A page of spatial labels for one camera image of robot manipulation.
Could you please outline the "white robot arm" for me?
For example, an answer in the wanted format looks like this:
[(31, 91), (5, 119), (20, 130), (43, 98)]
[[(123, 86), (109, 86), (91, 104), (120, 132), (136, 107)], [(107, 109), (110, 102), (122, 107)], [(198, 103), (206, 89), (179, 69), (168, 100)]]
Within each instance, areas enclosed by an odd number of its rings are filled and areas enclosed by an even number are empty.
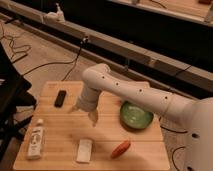
[(182, 171), (213, 171), (213, 97), (193, 100), (172, 92), (146, 87), (139, 82), (118, 79), (107, 64), (82, 73), (83, 88), (73, 110), (93, 112), (103, 91), (115, 94), (188, 131)]

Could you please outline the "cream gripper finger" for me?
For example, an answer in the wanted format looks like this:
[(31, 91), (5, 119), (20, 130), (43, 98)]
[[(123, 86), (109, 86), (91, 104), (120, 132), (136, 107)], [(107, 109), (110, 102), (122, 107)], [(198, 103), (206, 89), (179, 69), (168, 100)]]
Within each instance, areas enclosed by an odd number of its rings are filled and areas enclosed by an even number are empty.
[(90, 121), (92, 122), (92, 126), (95, 127), (98, 122), (98, 110), (95, 109), (88, 113), (88, 117)]
[(70, 113), (76, 112), (76, 111), (78, 111), (78, 110), (79, 110), (79, 107), (76, 106), (76, 105), (74, 105), (74, 106), (72, 106), (72, 107), (69, 109), (68, 113), (70, 114)]

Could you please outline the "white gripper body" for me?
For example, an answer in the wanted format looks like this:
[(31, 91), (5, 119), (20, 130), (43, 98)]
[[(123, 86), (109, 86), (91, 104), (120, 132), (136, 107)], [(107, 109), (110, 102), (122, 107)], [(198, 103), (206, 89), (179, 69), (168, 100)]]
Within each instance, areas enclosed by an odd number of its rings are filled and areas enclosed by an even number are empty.
[(97, 108), (100, 92), (98, 90), (83, 87), (81, 94), (77, 98), (76, 105), (78, 108), (91, 112)]

